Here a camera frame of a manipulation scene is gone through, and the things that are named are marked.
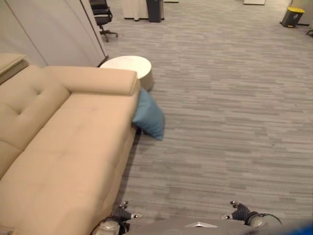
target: gray carpet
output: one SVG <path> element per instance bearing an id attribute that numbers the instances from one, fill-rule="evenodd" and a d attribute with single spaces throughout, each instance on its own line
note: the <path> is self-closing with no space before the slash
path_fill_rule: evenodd
<path id="1" fill-rule="evenodd" d="M 110 58 L 153 64 L 152 96 L 166 116 L 164 141 L 141 135 L 117 201 L 144 225 L 175 216 L 219 218 L 230 200 L 283 220 L 313 211 L 313 40 L 283 28 L 289 0 L 166 3 L 162 23 L 124 20 Z"/>

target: black chair leg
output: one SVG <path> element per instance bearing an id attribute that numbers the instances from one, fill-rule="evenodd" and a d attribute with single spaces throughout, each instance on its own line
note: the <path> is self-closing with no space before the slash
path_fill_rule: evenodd
<path id="1" fill-rule="evenodd" d="M 99 27 L 101 29 L 100 34 L 105 36 L 107 43 L 109 42 L 109 38 L 108 38 L 107 34 L 115 34 L 116 38 L 118 38 L 118 33 L 111 32 L 109 30 L 104 30 L 102 25 L 100 25 Z"/>
<path id="2" fill-rule="evenodd" d="M 116 38 L 118 38 L 118 33 L 111 32 L 111 31 L 108 30 L 108 32 L 106 32 L 106 34 L 115 34 Z"/>

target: throw pillow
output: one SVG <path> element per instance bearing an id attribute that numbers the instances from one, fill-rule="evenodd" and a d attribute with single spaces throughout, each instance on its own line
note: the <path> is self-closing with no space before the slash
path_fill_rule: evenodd
<path id="1" fill-rule="evenodd" d="M 150 94 L 141 88 L 133 124 L 161 141 L 164 134 L 164 114 Z"/>

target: tufted sofa back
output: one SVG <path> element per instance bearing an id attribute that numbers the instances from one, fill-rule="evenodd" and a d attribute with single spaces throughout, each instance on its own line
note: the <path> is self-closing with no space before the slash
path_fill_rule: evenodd
<path id="1" fill-rule="evenodd" d="M 65 87 L 36 66 L 0 85 L 0 178 L 68 97 Z"/>

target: sofa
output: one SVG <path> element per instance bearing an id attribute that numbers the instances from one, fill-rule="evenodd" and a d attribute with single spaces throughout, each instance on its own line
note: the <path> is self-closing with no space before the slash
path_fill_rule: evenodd
<path id="1" fill-rule="evenodd" d="M 6 53 L 0 82 L 0 231 L 88 235 L 112 212 L 134 141 L 136 72 Z"/>

